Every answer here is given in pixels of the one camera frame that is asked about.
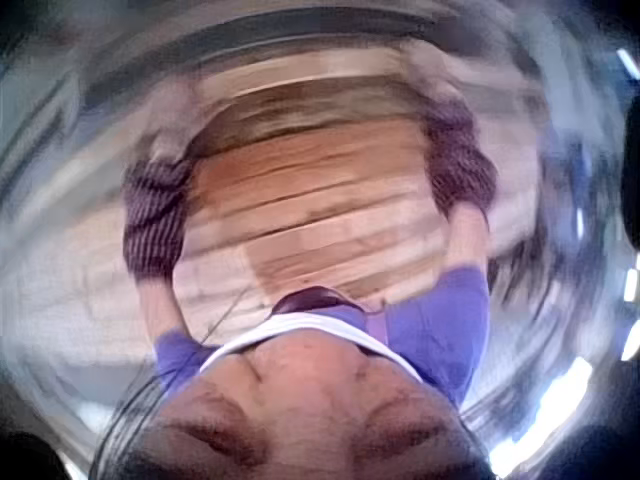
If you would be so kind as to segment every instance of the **short sleeve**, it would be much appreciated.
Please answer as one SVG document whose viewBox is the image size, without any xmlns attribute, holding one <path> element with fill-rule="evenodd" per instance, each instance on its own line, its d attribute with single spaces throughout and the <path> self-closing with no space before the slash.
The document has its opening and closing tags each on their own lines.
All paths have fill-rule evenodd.
<svg viewBox="0 0 640 480">
<path fill-rule="evenodd" d="M 389 348 L 457 407 L 462 404 L 489 330 L 489 290 L 476 267 L 440 276 L 435 287 L 386 310 Z"/>
<path fill-rule="evenodd" d="M 202 364 L 217 350 L 196 342 L 179 330 L 162 335 L 154 345 L 156 373 L 168 393 L 186 386 L 200 372 Z"/>
</svg>

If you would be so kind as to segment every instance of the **person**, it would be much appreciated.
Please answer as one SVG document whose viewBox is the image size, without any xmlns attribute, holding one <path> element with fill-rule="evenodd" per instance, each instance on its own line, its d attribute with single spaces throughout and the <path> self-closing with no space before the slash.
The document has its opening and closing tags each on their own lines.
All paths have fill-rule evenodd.
<svg viewBox="0 0 640 480">
<path fill-rule="evenodd" d="M 375 314 L 328 288 L 293 292 L 217 347 L 190 336 L 172 286 L 189 144 L 207 114 L 189 82 L 160 90 L 125 175 L 123 252 L 167 393 L 114 478 L 495 477 L 458 409 L 487 339 L 496 171 L 464 101 L 416 71 L 428 177 L 449 223 L 435 287 Z"/>
</svg>

